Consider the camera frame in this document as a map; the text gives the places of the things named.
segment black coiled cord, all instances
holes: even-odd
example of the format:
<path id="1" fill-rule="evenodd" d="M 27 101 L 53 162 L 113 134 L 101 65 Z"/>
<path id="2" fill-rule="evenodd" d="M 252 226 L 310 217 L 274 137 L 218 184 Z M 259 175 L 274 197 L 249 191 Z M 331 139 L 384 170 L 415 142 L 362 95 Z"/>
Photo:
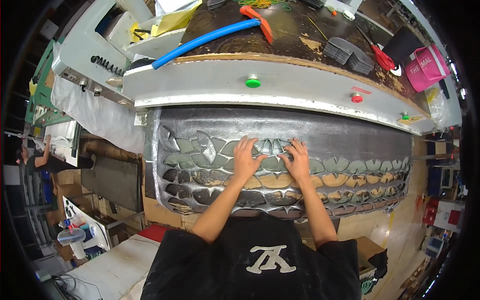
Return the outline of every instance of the black coiled cord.
<path id="1" fill-rule="evenodd" d="M 122 72 L 122 69 L 118 69 L 118 67 L 113 68 L 113 64 L 110 64 L 109 61 L 103 59 L 103 57 L 100 57 L 98 55 L 92 56 L 90 61 L 104 67 L 105 69 L 107 69 L 107 71 L 110 71 L 115 75 L 123 76 L 123 74 L 125 73 L 125 71 Z"/>

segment green machine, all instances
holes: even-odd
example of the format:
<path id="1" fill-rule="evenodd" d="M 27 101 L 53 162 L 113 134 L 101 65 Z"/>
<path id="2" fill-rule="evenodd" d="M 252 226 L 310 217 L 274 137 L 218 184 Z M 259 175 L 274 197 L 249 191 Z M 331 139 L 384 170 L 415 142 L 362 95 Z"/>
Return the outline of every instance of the green machine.
<path id="1" fill-rule="evenodd" d="M 63 43 L 65 37 L 58 39 L 59 43 Z M 35 73 L 32 77 L 30 85 L 36 84 L 33 95 L 30 96 L 27 111 L 25 113 L 25 122 L 36 127 L 46 127 L 53 124 L 64 123 L 73 120 L 64 112 L 53 106 L 50 101 L 53 86 L 53 44 L 55 40 L 51 40 L 45 49 L 45 52 L 37 65 Z"/>

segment green button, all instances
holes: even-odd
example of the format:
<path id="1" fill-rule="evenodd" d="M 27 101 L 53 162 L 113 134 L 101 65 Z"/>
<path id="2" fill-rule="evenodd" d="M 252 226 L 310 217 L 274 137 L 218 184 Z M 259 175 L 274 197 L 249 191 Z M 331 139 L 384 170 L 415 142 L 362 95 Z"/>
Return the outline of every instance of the green button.
<path id="1" fill-rule="evenodd" d="M 245 85 L 247 87 L 259 87 L 260 86 L 260 80 L 258 79 L 249 79 L 245 81 Z"/>

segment white logo print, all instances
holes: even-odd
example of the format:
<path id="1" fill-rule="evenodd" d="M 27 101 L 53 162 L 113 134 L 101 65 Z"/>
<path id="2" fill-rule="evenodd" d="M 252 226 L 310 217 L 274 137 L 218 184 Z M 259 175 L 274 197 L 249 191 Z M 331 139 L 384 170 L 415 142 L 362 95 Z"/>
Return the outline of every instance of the white logo print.
<path id="1" fill-rule="evenodd" d="M 262 255 L 260 255 L 257 261 L 253 264 L 253 266 L 246 268 L 247 271 L 255 274 L 260 274 L 262 270 L 275 270 L 276 263 L 280 266 L 280 273 L 290 273 L 295 271 L 297 267 L 289 266 L 287 262 L 280 257 L 280 250 L 286 247 L 287 247 L 286 245 L 280 245 L 275 247 L 255 246 L 251 248 L 250 252 L 255 252 L 258 250 L 263 250 L 264 252 L 262 253 Z M 261 265 L 267 256 L 268 256 L 267 262 L 264 265 Z"/>

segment red label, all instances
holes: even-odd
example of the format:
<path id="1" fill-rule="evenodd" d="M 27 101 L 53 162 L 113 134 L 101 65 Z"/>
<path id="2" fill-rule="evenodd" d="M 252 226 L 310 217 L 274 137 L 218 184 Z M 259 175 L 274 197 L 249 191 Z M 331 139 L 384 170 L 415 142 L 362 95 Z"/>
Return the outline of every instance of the red label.
<path id="1" fill-rule="evenodd" d="M 359 87 L 356 87 L 356 86 L 352 87 L 352 90 L 359 91 L 359 92 L 362 92 L 362 93 L 367 94 L 367 95 L 370 95 L 372 93 L 370 91 L 366 91 L 366 90 L 364 90 L 362 88 L 359 88 Z"/>

